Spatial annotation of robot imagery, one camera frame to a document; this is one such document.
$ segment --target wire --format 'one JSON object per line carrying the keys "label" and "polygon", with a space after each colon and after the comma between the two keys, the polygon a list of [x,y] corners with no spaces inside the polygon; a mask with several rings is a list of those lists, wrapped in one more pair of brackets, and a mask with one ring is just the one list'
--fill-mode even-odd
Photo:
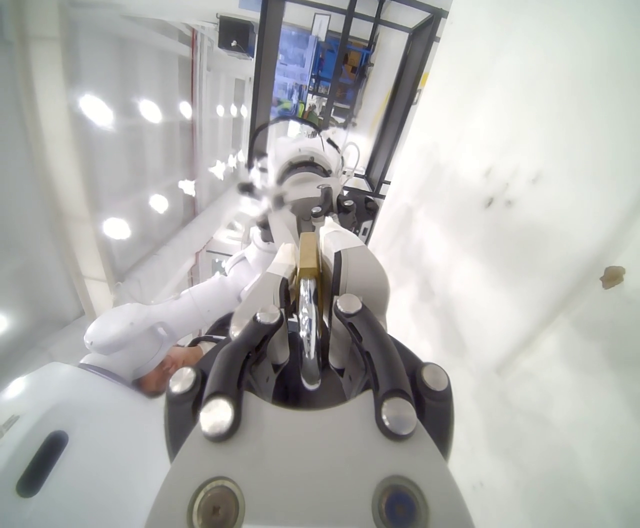
{"label": "wire", "polygon": [[356,143],[354,143],[353,141],[349,141],[348,143],[344,144],[344,146],[342,147],[342,151],[344,152],[345,150],[347,150],[347,147],[355,147],[356,150],[358,151],[358,157],[356,158],[356,163],[351,170],[351,176],[353,176],[356,172],[356,169],[358,168],[358,163],[360,162],[360,147],[356,145]]}
{"label": "wire", "polygon": [[253,132],[252,136],[249,138],[249,148],[247,150],[247,156],[246,156],[246,167],[248,170],[251,170],[253,168],[253,151],[255,149],[255,140],[258,138],[258,135],[265,131],[266,129],[268,129],[270,126],[272,125],[276,125],[277,123],[284,123],[287,121],[295,121],[298,123],[301,123],[303,125],[309,126],[311,128],[313,128],[314,132],[316,132],[318,134],[318,136],[320,136],[320,141],[322,141],[322,150],[323,152],[326,152],[326,150],[324,149],[324,139],[322,137],[322,130],[320,129],[320,127],[318,125],[316,125],[315,123],[312,123],[311,121],[308,121],[302,117],[298,117],[298,116],[278,116],[274,119],[272,119],[271,121],[269,121],[268,123],[263,123],[262,125],[260,125],[258,128],[256,128],[256,130]]}
{"label": "wire", "polygon": [[249,55],[249,54],[246,52],[246,50],[245,50],[242,46],[240,46],[240,45],[238,44],[238,41],[237,41],[237,40],[232,40],[232,41],[231,41],[231,47],[238,47],[238,48],[240,48],[240,49],[242,50],[242,52],[243,52],[245,55]]}

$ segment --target metal rod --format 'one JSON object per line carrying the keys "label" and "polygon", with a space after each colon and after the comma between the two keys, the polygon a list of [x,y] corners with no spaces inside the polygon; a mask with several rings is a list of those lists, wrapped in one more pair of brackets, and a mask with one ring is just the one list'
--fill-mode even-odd
{"label": "metal rod", "polygon": [[320,359],[320,316],[317,306],[316,280],[300,279],[298,295],[298,322],[302,341],[300,376],[309,390],[320,386],[322,363]]}
{"label": "metal rod", "polygon": [[349,34],[351,32],[351,23],[353,22],[353,14],[355,13],[357,3],[358,0],[349,0],[347,14],[345,14],[344,16],[344,24],[342,25],[342,34],[340,35],[338,53],[335,55],[335,64],[333,66],[331,85],[329,87],[329,94],[324,106],[324,113],[322,118],[323,129],[329,128],[331,113],[333,110],[333,103],[335,102],[336,95],[338,94],[338,84],[340,84],[340,77],[342,76],[342,60],[344,57],[344,53],[347,51]]}
{"label": "metal rod", "polygon": [[385,0],[378,0],[378,9],[376,9],[376,17],[373,21],[371,34],[369,35],[369,42],[367,43],[368,51],[371,51],[373,49],[373,41],[376,39],[376,32],[378,31],[380,19],[382,18],[382,7],[384,6],[384,4],[385,4]]}
{"label": "metal rod", "polygon": [[[269,0],[262,2],[260,24],[258,26],[258,42],[255,47],[255,70],[253,72],[253,99],[251,104],[251,120],[249,135],[256,128],[269,122],[271,101],[273,100],[273,83],[276,76],[280,32],[284,18],[285,0]],[[267,134],[256,138],[254,152],[266,152]]]}
{"label": "metal rod", "polygon": [[407,38],[396,80],[367,165],[367,180],[376,194],[380,192],[396,152],[440,20],[438,15],[428,17]]}

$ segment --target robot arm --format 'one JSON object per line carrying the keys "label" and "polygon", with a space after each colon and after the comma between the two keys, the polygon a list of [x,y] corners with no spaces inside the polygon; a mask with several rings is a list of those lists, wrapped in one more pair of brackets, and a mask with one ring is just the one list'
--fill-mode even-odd
{"label": "robot arm", "polygon": [[175,343],[235,310],[247,289],[269,266],[275,246],[252,229],[249,247],[216,275],[155,305],[129,303],[112,308],[87,329],[91,352],[81,363],[101,367],[133,381],[153,370]]}

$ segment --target black slot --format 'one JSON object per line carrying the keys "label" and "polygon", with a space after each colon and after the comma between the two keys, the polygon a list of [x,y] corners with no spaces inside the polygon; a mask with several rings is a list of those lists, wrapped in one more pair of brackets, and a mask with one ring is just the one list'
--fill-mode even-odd
{"label": "black slot", "polygon": [[30,499],[42,489],[68,443],[69,435],[66,432],[49,433],[15,485],[18,495],[23,499]]}

